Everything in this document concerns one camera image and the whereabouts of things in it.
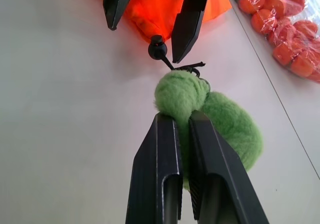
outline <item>white table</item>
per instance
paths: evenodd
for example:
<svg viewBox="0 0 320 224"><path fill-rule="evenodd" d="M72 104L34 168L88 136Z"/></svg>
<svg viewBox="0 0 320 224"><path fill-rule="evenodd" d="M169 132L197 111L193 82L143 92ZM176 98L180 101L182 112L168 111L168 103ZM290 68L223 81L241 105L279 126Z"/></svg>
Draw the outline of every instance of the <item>white table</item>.
<svg viewBox="0 0 320 224"><path fill-rule="evenodd" d="M123 21L107 29L101 0L0 0L0 17L0 223L124 223L168 68ZM263 133L249 177L270 223L319 223L319 179L233 10L182 64L198 61ZM191 218L184 193L181 223Z"/></svg>
<svg viewBox="0 0 320 224"><path fill-rule="evenodd" d="M305 148L319 176L320 85L301 79L281 68L272 57L272 48L269 43L262 35L253 30L250 18L240 11L234 0L230 1L296 131L301 145Z"/></svg>

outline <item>green plush toy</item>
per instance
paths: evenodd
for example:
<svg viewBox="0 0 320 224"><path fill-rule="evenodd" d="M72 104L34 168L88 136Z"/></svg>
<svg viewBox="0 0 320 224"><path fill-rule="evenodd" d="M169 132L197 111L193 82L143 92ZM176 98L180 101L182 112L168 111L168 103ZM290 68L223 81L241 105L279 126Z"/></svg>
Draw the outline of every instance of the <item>green plush toy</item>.
<svg viewBox="0 0 320 224"><path fill-rule="evenodd" d="M182 155L184 187L188 189L189 118L202 111L239 155L248 171L263 151L263 139L249 114L222 93L211 91L209 83L185 70L165 75L155 89L157 109L175 119Z"/></svg>

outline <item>orange cloth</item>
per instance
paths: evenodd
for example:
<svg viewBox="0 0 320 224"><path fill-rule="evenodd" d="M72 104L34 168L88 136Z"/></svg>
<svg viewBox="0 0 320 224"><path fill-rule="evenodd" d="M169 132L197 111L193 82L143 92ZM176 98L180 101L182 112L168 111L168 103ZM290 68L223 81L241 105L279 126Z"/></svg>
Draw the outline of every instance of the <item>orange cloth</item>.
<svg viewBox="0 0 320 224"><path fill-rule="evenodd" d="M166 41L171 37L182 3L183 0L130 0L124 17L147 42L150 42L153 35L161 35ZM207 0L203 22L212 20L231 8L229 0Z"/></svg>

